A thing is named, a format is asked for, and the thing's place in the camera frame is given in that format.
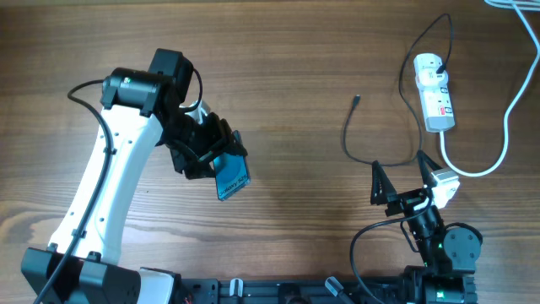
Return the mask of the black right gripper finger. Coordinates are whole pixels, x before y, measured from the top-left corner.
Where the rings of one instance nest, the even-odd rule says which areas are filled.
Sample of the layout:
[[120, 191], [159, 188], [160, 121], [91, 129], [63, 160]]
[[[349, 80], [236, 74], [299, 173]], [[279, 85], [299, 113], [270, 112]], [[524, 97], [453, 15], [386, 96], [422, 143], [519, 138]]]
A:
[[390, 204], [397, 201], [397, 191], [393, 187], [381, 164], [376, 160], [371, 164], [372, 187], [370, 203], [372, 205]]
[[421, 149], [417, 152], [416, 156], [418, 159], [418, 167], [420, 169], [423, 184], [427, 186], [435, 186], [436, 182], [431, 176], [431, 173], [441, 170], [442, 167], [434, 162]]

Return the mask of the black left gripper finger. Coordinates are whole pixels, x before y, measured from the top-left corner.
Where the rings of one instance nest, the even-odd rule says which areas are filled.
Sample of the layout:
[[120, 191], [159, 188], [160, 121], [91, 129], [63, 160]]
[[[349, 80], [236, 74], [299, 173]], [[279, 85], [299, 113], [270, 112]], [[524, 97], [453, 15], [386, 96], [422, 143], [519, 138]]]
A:
[[228, 144], [173, 143], [170, 154], [174, 169], [188, 180], [216, 176], [210, 162], [227, 150]]
[[230, 125], [225, 119], [221, 119], [217, 114], [211, 113], [210, 122], [213, 124], [213, 143], [210, 147], [212, 159], [216, 159], [223, 154], [233, 156], [248, 155], [246, 148], [234, 135], [234, 132], [231, 130]]

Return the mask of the turquoise screen smartphone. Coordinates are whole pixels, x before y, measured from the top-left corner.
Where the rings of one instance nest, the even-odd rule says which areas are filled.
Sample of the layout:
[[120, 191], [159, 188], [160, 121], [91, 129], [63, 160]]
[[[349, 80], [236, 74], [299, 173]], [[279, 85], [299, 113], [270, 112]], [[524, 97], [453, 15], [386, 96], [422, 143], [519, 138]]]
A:
[[246, 157], [223, 153], [213, 160], [217, 196], [220, 201], [232, 197], [251, 182]]

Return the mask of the white power strip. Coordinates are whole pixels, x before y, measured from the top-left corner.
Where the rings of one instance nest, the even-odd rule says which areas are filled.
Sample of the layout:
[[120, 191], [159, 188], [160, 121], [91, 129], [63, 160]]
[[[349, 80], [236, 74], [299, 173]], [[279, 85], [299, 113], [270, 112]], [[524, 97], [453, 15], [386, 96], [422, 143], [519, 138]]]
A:
[[[437, 73], [439, 73], [438, 70], [442, 67], [442, 63], [442, 59], [434, 53], [417, 55], [413, 60], [415, 77], [416, 72], [423, 68], [436, 68]], [[454, 111], [448, 84], [444, 87], [427, 90], [420, 90], [418, 88], [418, 93], [427, 132], [444, 132], [455, 126]]]

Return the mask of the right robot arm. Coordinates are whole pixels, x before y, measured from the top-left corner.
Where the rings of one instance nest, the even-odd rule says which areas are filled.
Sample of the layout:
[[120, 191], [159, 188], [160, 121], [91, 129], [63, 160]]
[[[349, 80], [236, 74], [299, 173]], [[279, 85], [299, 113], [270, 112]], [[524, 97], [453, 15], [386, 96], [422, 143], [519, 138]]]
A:
[[407, 266], [394, 287], [377, 285], [376, 294], [390, 303], [476, 303], [473, 275], [483, 236], [474, 227], [446, 224], [440, 210], [454, 197], [459, 176], [441, 167], [423, 151], [417, 153], [421, 188], [399, 193], [374, 161], [370, 202], [385, 205], [386, 216], [401, 215], [400, 228], [422, 266]]

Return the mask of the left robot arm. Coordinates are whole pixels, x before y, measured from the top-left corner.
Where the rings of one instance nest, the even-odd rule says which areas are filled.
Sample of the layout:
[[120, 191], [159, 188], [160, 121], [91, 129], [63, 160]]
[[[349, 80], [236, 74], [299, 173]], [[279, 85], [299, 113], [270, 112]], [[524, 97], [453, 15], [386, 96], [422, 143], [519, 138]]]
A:
[[76, 195], [46, 249], [25, 251], [21, 271], [39, 303], [192, 303], [178, 273], [118, 262], [127, 212], [152, 151], [169, 149], [175, 171], [212, 178], [220, 200], [250, 183], [240, 134], [202, 99], [185, 102], [199, 72], [182, 53], [158, 49], [146, 71], [102, 79], [94, 149]]

